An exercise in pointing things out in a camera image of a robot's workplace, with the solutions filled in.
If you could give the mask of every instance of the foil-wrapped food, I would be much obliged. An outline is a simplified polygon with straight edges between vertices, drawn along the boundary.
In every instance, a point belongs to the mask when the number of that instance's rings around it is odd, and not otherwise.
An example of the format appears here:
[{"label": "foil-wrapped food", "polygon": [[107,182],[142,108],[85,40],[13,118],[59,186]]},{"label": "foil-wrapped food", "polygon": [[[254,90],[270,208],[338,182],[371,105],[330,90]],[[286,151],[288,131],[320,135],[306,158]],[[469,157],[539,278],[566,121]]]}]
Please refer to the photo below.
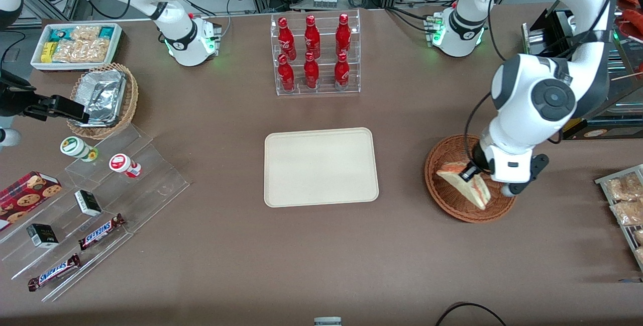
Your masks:
[{"label": "foil-wrapped food", "polygon": [[88,72],[81,79],[74,101],[85,106],[89,122],[78,127],[113,127],[119,122],[127,75],[119,70]]}]

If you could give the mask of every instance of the white robotic arm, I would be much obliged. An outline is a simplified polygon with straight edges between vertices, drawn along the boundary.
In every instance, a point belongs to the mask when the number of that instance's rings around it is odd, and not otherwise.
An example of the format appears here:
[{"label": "white robotic arm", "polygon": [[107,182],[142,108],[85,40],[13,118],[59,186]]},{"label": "white robotic arm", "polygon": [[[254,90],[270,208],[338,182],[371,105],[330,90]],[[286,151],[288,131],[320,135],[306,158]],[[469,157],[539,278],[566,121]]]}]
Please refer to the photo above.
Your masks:
[{"label": "white robotic arm", "polygon": [[[458,26],[464,22],[476,22],[475,26],[482,26],[481,6],[485,6],[486,17],[489,4],[484,1],[487,0],[473,1],[476,3],[473,6],[472,1],[465,0],[463,7],[458,3],[449,17],[452,20],[441,33],[443,38],[439,48],[452,56],[465,56],[468,51],[473,51],[475,36],[460,36],[463,31]],[[534,177],[534,162],[545,161],[546,158],[532,156],[533,148],[556,134],[572,115],[579,115],[578,102],[592,86],[608,86],[606,74],[598,73],[604,61],[603,41],[608,33],[609,3],[603,7],[608,0],[561,1],[576,17],[574,35],[581,34],[574,39],[580,40],[581,44],[577,46],[572,61],[519,54],[500,66],[491,86],[491,97],[498,115],[482,132],[473,152],[473,161],[461,174],[463,179],[469,180],[475,173],[485,170],[498,182],[530,182]],[[505,195],[516,194],[510,187],[505,187],[504,192]]]},{"label": "white robotic arm", "polygon": [[220,28],[203,19],[191,19],[179,0],[118,0],[131,3],[154,20],[170,54],[184,66],[199,65],[218,53]]}]

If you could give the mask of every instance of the brown wicker basket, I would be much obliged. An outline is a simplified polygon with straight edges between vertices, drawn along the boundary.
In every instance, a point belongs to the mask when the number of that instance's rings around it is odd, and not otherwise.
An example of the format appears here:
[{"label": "brown wicker basket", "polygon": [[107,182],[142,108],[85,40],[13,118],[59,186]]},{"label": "brown wicker basket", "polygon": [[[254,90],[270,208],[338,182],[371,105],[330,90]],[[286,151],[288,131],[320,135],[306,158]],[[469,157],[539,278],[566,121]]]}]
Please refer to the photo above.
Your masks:
[{"label": "brown wicker basket", "polygon": [[[67,126],[69,126],[71,131],[83,138],[91,138],[96,140],[105,139],[108,135],[112,134],[118,129],[126,127],[127,124],[131,122],[132,118],[134,117],[134,113],[136,112],[136,102],[138,101],[138,84],[136,83],[136,79],[133,77],[130,70],[128,70],[125,66],[120,65],[119,63],[110,63],[109,65],[97,67],[96,69],[92,69],[89,71],[96,72],[107,70],[120,70],[127,75],[125,95],[123,97],[123,104],[121,105],[120,111],[120,120],[114,127],[111,128],[81,128],[73,125],[69,120],[67,120]],[[80,79],[82,79],[82,76],[78,79],[78,81],[76,81],[76,86],[74,86],[74,89],[71,91],[72,99],[76,97],[76,91],[78,90]]]},{"label": "brown wicker basket", "polygon": [[[469,135],[469,152],[473,149],[477,136]],[[436,174],[444,163],[466,161],[464,152],[464,136],[454,135],[444,138],[431,150],[424,165],[424,180],[429,188],[429,193],[436,203],[448,214],[469,223],[485,223],[495,221],[505,215],[516,202],[516,197],[508,198],[502,195],[503,184],[494,182],[487,174],[481,174],[485,184],[489,187],[491,200],[481,210],[469,202],[452,185]]]}]

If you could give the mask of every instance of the acrylic bottle rack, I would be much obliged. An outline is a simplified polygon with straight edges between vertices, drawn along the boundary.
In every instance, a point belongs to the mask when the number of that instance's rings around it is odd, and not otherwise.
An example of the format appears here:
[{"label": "acrylic bottle rack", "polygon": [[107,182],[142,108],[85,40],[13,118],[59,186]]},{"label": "acrylic bottle rack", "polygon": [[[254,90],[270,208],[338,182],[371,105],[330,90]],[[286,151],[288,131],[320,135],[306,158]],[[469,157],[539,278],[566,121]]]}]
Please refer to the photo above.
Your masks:
[{"label": "acrylic bottle rack", "polygon": [[[25,292],[28,292],[30,278],[41,275],[78,253],[82,267],[51,280],[34,292],[42,301],[54,301],[188,187],[188,182],[161,157],[151,141],[147,134],[134,125],[110,135],[96,145],[98,159],[92,163],[78,159],[67,166],[65,172],[57,175],[63,190],[56,198],[40,205],[0,234],[0,255],[3,256],[4,268],[12,280],[23,283]],[[117,153],[127,154],[141,164],[141,175],[131,179],[112,172],[108,162]],[[90,191],[96,196],[102,209],[99,216],[87,216],[80,211],[74,197],[78,189]],[[122,214],[126,223],[97,244],[81,251],[78,240],[118,213]],[[59,244],[50,250],[36,248],[26,231],[31,223],[50,225]]]},{"label": "acrylic bottle rack", "polygon": [[[349,72],[349,83],[344,91],[335,88],[335,64],[337,54],[335,52],[335,32],[340,21],[340,14],[349,15],[349,28],[351,28],[351,48],[347,53],[347,63],[351,68]],[[319,65],[319,86],[317,89],[308,88],[305,84],[303,65],[305,63],[306,45],[303,34],[306,31],[306,15],[315,15],[315,24],[319,29],[321,38],[321,57],[317,59]],[[277,68],[279,63],[277,56],[281,53],[279,47],[279,26],[277,20],[285,17],[288,20],[288,27],[294,35],[294,48],[297,51],[297,58],[290,61],[294,71],[294,91],[285,92]],[[272,15],[270,26],[270,40],[273,49],[273,67],[275,68],[275,87],[277,95],[315,95],[315,94],[344,94],[347,92],[360,92],[361,90],[361,27],[360,12],[312,12],[312,13],[280,13]]]}]

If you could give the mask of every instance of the coca-cola bottle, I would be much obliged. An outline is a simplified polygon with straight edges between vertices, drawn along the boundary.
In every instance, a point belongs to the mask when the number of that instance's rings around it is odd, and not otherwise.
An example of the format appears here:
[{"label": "coca-cola bottle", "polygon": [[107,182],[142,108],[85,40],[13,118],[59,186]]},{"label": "coca-cola bottle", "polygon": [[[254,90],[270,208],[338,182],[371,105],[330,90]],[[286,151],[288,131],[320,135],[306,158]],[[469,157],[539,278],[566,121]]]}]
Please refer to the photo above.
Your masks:
[{"label": "coca-cola bottle", "polygon": [[349,86],[349,71],[351,68],[346,62],[346,53],[342,52],[337,56],[335,64],[335,88],[344,91]]},{"label": "coca-cola bottle", "polygon": [[288,20],[280,17],[277,23],[279,24],[279,47],[282,53],[288,56],[288,60],[294,61],[297,58],[297,51],[294,49],[294,36],[288,28]]},{"label": "coca-cola bottle", "polygon": [[303,71],[306,73],[306,86],[313,90],[317,88],[319,84],[319,65],[317,65],[312,51],[306,53],[306,63],[303,65]]},{"label": "coca-cola bottle", "polygon": [[351,28],[349,28],[349,15],[340,15],[340,25],[335,32],[335,52],[339,56],[342,52],[349,53],[351,49]]},{"label": "coca-cola bottle", "polygon": [[279,61],[277,72],[279,73],[279,79],[281,80],[283,91],[293,92],[294,72],[292,72],[292,67],[288,63],[288,59],[285,57],[285,54],[279,54],[277,59]]},{"label": "coca-cola bottle", "polygon": [[303,37],[306,39],[306,51],[311,51],[315,58],[319,58],[322,55],[322,44],[315,25],[315,16],[306,16],[306,32]]}]

